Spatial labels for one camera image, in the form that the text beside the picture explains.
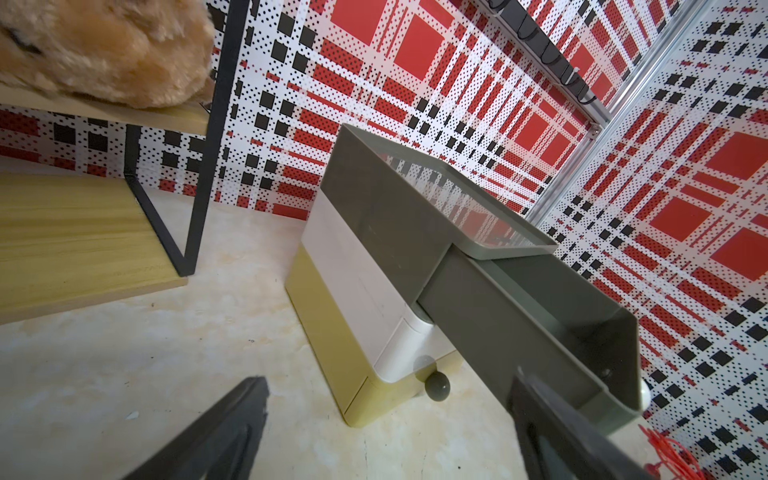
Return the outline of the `red earphones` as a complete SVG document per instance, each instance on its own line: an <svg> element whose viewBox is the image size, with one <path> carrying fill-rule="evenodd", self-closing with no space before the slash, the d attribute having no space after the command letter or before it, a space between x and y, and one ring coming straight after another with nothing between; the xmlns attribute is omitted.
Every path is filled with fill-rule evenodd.
<svg viewBox="0 0 768 480"><path fill-rule="evenodd" d="M658 431L640 425L639 429L646 436L649 445L658 456L658 462L646 463L643 469L654 478L661 478L665 468L677 480L706 480L704 469L695 457L678 441L670 439Z"/></svg>

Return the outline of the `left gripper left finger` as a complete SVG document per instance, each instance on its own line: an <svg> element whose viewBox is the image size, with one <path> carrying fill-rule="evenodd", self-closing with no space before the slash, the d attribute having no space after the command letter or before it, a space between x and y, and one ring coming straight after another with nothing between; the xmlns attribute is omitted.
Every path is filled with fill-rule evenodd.
<svg viewBox="0 0 768 480"><path fill-rule="evenodd" d="M248 377L128 479L248 479L267 420L267 379Z"/></svg>

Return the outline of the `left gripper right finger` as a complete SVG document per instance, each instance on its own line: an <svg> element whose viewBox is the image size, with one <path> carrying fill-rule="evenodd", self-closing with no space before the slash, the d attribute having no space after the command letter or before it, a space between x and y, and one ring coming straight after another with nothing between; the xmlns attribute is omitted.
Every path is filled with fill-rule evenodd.
<svg viewBox="0 0 768 480"><path fill-rule="evenodd" d="M508 395L530 479L650 479L652 476L538 378L518 372Z"/></svg>

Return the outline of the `white drawer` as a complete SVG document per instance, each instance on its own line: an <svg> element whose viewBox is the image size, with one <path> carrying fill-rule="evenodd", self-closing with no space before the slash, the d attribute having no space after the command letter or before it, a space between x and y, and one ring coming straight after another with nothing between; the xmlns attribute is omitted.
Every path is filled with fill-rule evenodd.
<svg viewBox="0 0 768 480"><path fill-rule="evenodd" d="M456 351L435 324L397 292L324 193L301 243L374 373L395 383Z"/></svg>

